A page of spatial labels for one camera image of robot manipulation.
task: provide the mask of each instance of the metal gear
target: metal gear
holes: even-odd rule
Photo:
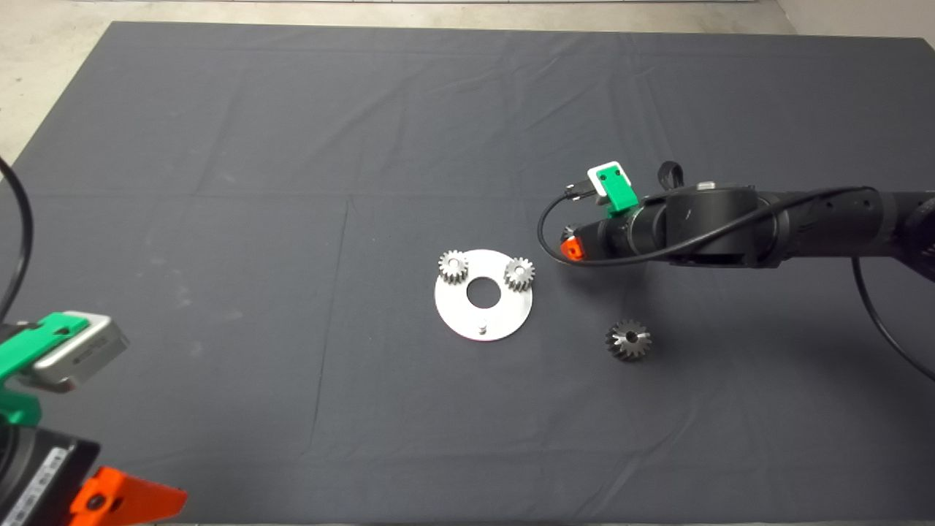
[[[640,322],[624,320],[608,331],[607,350],[614,358],[622,361],[638,361],[649,353],[650,344],[653,342],[650,337],[649,330]]]
[[[503,280],[507,286],[510,290],[518,292],[528,289],[534,277],[536,277],[536,267],[533,267],[532,261],[525,257],[511,259],[503,272]]]
[[[439,276],[448,284],[461,283],[468,277],[468,257],[457,250],[449,250],[439,258]]]

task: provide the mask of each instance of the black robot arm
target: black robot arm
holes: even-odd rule
[[[653,254],[659,256],[650,259],[675,265],[746,268],[774,268],[791,257],[894,257],[935,281],[935,192],[860,187],[821,192],[702,183],[647,197],[617,217],[569,228],[563,241],[574,238],[579,260],[570,264],[584,266]],[[779,210],[709,241],[691,242],[770,206]]]
[[[667,162],[659,170],[666,191],[636,199],[615,163],[592,168],[588,177],[590,181],[567,186],[539,217],[539,244],[556,261],[591,268],[665,261],[765,269],[792,257],[848,257],[873,325],[903,358],[935,381],[935,371],[908,354],[886,329],[860,268],[862,257],[893,257],[935,282],[935,191],[881,192],[853,186],[761,192],[753,186],[714,183],[684,187],[681,167]],[[602,183],[613,178],[619,178],[614,185]],[[616,203],[613,192],[619,197]],[[566,226],[556,251],[543,232],[547,216],[565,200],[594,194],[599,204],[610,202],[610,217]],[[621,207],[621,202],[631,206]]]

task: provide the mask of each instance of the orange part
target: orange part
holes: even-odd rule
[[[69,526],[127,526],[177,515],[188,499],[170,488],[101,467],[71,503]]]
[[[581,261],[584,259],[584,249],[578,242],[578,238],[571,236],[562,241],[562,254],[572,261]]]

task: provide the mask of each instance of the gear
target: gear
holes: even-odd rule
[[[533,267],[532,261],[525,257],[511,259],[503,272],[503,279],[507,282],[507,286],[517,292],[528,289],[534,277],[536,277],[536,268]]]
[[[652,342],[646,327],[631,319],[614,325],[607,333],[607,350],[611,351],[614,358],[622,361],[645,358]]]
[[[454,285],[468,277],[468,257],[457,250],[449,250],[439,258],[439,276]]]

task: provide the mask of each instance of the table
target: table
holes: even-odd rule
[[[933,93],[916,39],[114,23],[16,165],[14,314],[112,314],[132,347],[44,424],[187,489],[189,521],[935,519],[935,387],[846,261],[574,270],[533,230],[609,160],[641,194],[667,159],[932,188]],[[538,269],[495,343],[432,300],[474,248]],[[931,284],[867,274],[935,359]],[[655,341],[632,366],[603,344],[629,317]]]

